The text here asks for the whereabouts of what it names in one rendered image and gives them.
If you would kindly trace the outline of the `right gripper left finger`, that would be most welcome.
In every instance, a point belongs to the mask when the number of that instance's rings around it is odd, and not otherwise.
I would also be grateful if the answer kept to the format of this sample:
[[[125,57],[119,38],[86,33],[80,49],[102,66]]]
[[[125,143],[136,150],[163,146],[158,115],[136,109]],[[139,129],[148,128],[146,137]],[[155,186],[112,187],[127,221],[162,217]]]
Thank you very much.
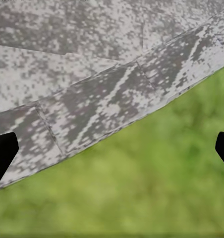
[[[18,140],[14,132],[0,135],[0,180],[18,151]]]

